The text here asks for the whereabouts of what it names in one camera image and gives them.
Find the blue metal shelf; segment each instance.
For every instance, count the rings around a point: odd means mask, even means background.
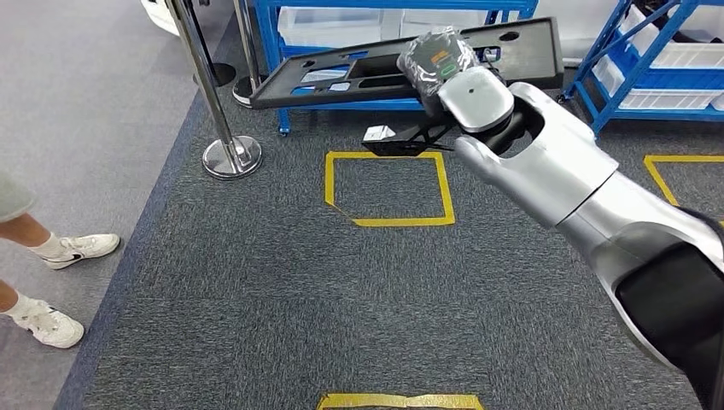
[[[600,96],[604,99],[606,104],[610,102],[608,91],[604,85],[596,78],[595,75],[587,77],[596,86],[596,90]],[[588,92],[585,90],[583,82],[576,82],[573,84],[578,92],[581,93],[581,99],[586,105],[588,112],[595,120],[599,117],[599,112],[596,109],[593,100],[591,99]],[[684,120],[684,121],[708,121],[717,122],[724,121],[724,111],[714,109],[709,105],[705,109],[622,109],[616,108],[610,115],[611,119],[618,120]]]
[[[651,63],[661,53],[663,47],[669,42],[674,34],[679,30],[681,24],[694,12],[699,5],[719,5],[724,6],[724,0],[669,0],[659,10],[648,16],[641,24],[634,27],[632,30],[624,35],[617,32],[619,21],[623,18],[628,7],[631,5],[632,0],[619,0],[618,5],[611,14],[609,20],[606,22],[603,30],[598,36],[598,39],[593,44],[593,47],[588,52],[588,55],[583,60],[575,74],[573,82],[563,92],[563,97],[570,99],[575,93],[578,93],[583,100],[584,106],[591,113],[593,117],[593,123],[591,128],[595,133],[601,131],[601,128],[608,122],[608,120],[615,119],[631,119],[631,120],[695,120],[695,121],[724,121],[724,112],[717,111],[711,106],[705,109],[621,109],[619,106],[626,98],[628,93],[634,88],[641,88],[642,85],[669,85],[661,86],[660,88],[683,88],[677,86],[671,86],[675,81],[688,81],[686,84],[700,84],[701,81],[705,81],[706,85],[713,86],[719,84],[719,73],[721,70],[712,69],[712,72],[704,74],[707,70],[692,70],[693,72],[699,72],[701,75],[708,75],[708,78],[695,79],[693,77],[676,77],[686,75],[682,73],[684,70],[668,70],[651,68]],[[624,47],[624,42],[631,38],[636,32],[640,31],[647,24],[652,23],[658,17],[666,14],[675,5],[679,8],[676,10],[673,16],[669,19],[669,22],[664,26],[656,40],[651,44],[649,49],[642,55],[638,56],[637,59],[624,62],[625,80],[623,84],[618,88],[616,93],[611,97],[609,92],[603,87],[603,85],[593,75],[593,66],[598,60],[609,54],[610,52],[616,57],[616,52],[621,51],[621,47]],[[670,74],[671,78],[666,78],[666,74]],[[598,93],[604,99],[604,107],[598,110],[593,103],[591,96],[584,87],[583,83],[586,79],[590,79],[596,85]]]
[[[501,21],[507,22],[511,11],[518,12],[518,19],[533,17],[538,0],[256,0],[256,17],[259,22],[261,40],[264,45],[264,55],[269,71],[273,71],[282,59],[289,56],[306,54],[315,51],[327,50],[324,47],[302,47],[284,44],[277,32],[278,8],[282,6],[294,7],[357,7],[373,9],[463,9],[487,10],[497,18],[500,13]],[[487,24],[493,24],[495,19],[488,18]],[[346,102],[339,104],[325,104],[317,106],[300,107],[302,109],[359,109],[359,110],[398,110],[412,111],[422,109],[417,100],[396,99],[368,102]],[[291,131],[289,112],[287,109],[278,110],[279,131],[288,134]]]

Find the yellow tape square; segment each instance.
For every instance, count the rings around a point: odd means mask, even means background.
[[[474,395],[380,395],[367,393],[330,393],[322,398],[317,410],[355,407],[437,407],[464,410],[484,410]]]
[[[666,185],[663,177],[658,172],[656,168],[657,162],[724,162],[724,155],[647,155],[644,157],[644,165],[651,174],[651,177],[654,178],[659,189],[661,189],[663,195],[669,203],[678,207],[679,201],[676,200],[674,193],[669,186]]]
[[[324,201],[331,207],[347,215],[342,209],[335,205],[335,160],[396,160],[423,158],[435,160],[437,179],[440,183],[440,195],[442,197],[443,215],[429,218],[350,218],[359,226],[443,226],[455,223],[455,211],[453,200],[450,197],[450,187],[447,184],[445,173],[445,162],[440,152],[423,152],[416,157],[410,156],[377,156],[369,151],[330,151],[327,153],[324,162]]]

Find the black plastic tray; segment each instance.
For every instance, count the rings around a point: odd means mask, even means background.
[[[552,17],[472,28],[462,35],[476,51],[499,48],[500,58],[493,66],[509,84],[524,81],[542,89],[563,84],[558,28]],[[412,39],[290,57],[251,96],[251,106],[283,108],[416,97],[417,92],[395,65]],[[311,71],[340,66],[349,66],[344,77],[301,83]],[[306,87],[300,90],[305,93],[292,94],[301,87]],[[334,91],[344,87],[345,91]]]

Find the black shoe logo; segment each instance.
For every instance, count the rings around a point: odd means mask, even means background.
[[[73,254],[73,258],[68,259],[67,261],[52,261],[50,259],[45,259],[45,258],[41,258],[41,259],[43,259],[44,261],[53,262],[53,263],[65,263],[65,262],[77,261],[82,258],[83,258],[83,256],[81,254]]]

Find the shorts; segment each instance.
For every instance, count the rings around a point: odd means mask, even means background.
[[[13,181],[7,173],[0,171],[0,222],[13,220],[35,202],[35,195],[27,188]]]

